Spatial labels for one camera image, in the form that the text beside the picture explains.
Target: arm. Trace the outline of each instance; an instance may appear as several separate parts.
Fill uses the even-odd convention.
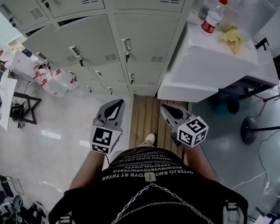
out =
[[[195,147],[185,146],[187,162],[190,168],[201,176],[219,182],[219,178],[211,167],[200,145]]]
[[[70,189],[82,188],[92,183],[101,173],[105,155],[90,151],[82,167],[75,175]]]

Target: fan stand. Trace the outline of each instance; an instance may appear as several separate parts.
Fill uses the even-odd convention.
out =
[[[249,117],[243,121],[241,135],[245,144],[252,144],[257,138],[257,133],[259,131],[268,131],[276,129],[280,129],[280,126],[258,129],[256,120],[254,118]]]

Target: black t-shirt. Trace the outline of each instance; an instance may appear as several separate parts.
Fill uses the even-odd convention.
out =
[[[241,195],[195,173],[168,150],[137,147],[120,154],[88,187],[65,192],[49,218],[54,223],[72,211],[77,224],[110,224],[127,207],[119,224],[216,224],[223,222],[226,201],[237,203],[246,223],[248,203]]]

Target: shoe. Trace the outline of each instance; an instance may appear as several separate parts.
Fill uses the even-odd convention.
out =
[[[154,141],[155,141],[155,134],[154,133],[149,134],[145,139],[145,142],[150,142],[151,145],[154,144]]]
[[[42,216],[43,216],[44,218],[46,218],[46,215],[45,215],[44,211],[43,211],[41,208],[39,208],[38,212],[40,212],[40,213],[42,214]]]

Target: person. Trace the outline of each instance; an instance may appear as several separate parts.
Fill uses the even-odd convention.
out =
[[[187,166],[154,141],[149,134],[103,171],[104,154],[90,151],[50,223],[70,211],[76,224],[247,222],[247,201],[218,182],[200,146],[185,147]]]
[[[21,207],[18,215],[28,224],[41,224],[42,218],[46,218],[43,209],[38,208],[35,203],[33,203],[29,209]]]

